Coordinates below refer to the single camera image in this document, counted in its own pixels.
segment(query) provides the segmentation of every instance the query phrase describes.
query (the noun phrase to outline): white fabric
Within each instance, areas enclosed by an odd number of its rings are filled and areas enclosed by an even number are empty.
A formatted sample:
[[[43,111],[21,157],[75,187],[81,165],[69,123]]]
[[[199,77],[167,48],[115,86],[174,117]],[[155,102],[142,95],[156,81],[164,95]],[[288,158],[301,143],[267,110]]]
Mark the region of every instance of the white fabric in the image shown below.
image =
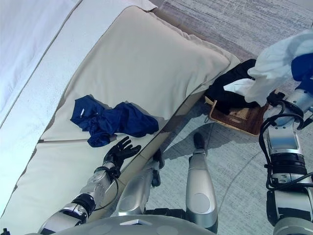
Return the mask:
[[[1,124],[76,2],[1,0],[0,4]]]
[[[292,77],[291,62],[297,56],[313,52],[313,30],[305,30],[264,49],[248,74],[255,78],[238,80],[224,86],[225,91],[245,97],[246,102],[266,104],[268,95]]]
[[[22,90],[0,129],[0,214],[69,80],[115,18],[130,5],[155,8],[147,0],[83,0]]]
[[[133,102],[159,117],[162,128],[193,91],[207,88],[215,77],[238,62],[229,52],[173,30],[137,7],[127,8],[75,72],[52,126],[42,135],[45,142],[37,145],[17,183],[0,227],[12,229],[15,235],[38,229],[78,194],[101,165],[103,156],[117,143],[91,148],[86,140],[79,140],[89,138],[89,133],[69,120],[75,99],[92,94],[110,107],[121,101]],[[154,136],[131,139],[133,145],[144,147]],[[135,161],[142,163],[146,159],[138,155]]]

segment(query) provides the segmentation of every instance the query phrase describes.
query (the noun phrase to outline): white bed sheet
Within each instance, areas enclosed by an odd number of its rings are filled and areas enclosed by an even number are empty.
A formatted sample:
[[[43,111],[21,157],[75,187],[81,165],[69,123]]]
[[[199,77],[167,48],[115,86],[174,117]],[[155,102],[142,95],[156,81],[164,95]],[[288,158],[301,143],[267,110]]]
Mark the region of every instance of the white bed sheet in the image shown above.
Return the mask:
[[[156,7],[148,0],[83,0],[23,88],[0,129],[0,215],[68,82],[115,18],[131,5],[147,11]]]
[[[53,38],[80,1],[1,1],[0,125]]]

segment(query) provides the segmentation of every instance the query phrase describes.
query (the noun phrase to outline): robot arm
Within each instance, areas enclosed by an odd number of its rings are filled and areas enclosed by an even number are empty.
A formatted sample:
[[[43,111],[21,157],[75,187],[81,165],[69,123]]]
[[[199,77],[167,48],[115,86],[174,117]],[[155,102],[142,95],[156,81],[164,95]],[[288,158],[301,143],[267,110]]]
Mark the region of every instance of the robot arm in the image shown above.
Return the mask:
[[[291,234],[291,227],[285,225],[280,220],[292,220],[292,218],[306,220],[308,234],[312,234],[313,226],[313,173],[307,173],[304,156],[298,136],[294,131],[296,122],[297,129],[301,130],[312,122],[312,116],[306,121],[303,114],[311,110],[313,106],[313,94],[304,89],[296,89],[286,100],[279,102],[280,105],[274,107],[267,113],[268,118],[263,123],[260,133],[260,146],[265,153],[268,169],[268,199],[267,214],[269,222],[275,226],[284,225],[285,234]],[[266,150],[263,134],[267,132],[268,153]],[[274,234],[281,233],[282,230],[275,229]]]
[[[105,155],[103,164],[98,167],[80,194],[61,210],[53,214],[39,229],[38,233],[49,235],[86,223],[91,213],[100,210],[107,189],[120,176],[120,168],[126,158],[137,154],[141,146],[133,147],[125,137]]]

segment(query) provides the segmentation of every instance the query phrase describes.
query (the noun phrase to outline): laundry basket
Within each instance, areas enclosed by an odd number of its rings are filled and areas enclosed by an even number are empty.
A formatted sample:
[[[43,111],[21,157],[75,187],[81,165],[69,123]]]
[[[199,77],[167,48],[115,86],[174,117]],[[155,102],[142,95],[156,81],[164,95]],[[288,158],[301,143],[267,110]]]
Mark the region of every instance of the laundry basket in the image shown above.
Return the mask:
[[[209,118],[223,126],[258,136],[263,123],[263,115],[268,109],[268,104],[255,108],[232,108],[230,114],[226,115],[215,108],[218,101],[211,101],[205,97],[205,101],[212,105]]]

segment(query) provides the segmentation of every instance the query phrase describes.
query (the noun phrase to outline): blue clothing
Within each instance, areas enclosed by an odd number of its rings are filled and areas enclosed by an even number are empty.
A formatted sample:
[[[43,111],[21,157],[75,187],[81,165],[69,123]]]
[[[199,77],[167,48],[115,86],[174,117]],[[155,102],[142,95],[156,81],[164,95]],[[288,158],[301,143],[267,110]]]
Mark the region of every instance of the blue clothing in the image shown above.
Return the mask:
[[[70,120],[83,131],[89,131],[88,143],[92,147],[110,143],[110,136],[114,133],[139,138],[158,131],[157,120],[144,115],[134,105],[122,102],[113,109],[105,109],[90,95],[75,100]]]
[[[300,55],[291,63],[294,80],[301,81],[296,89],[303,89],[313,94],[313,53]]]

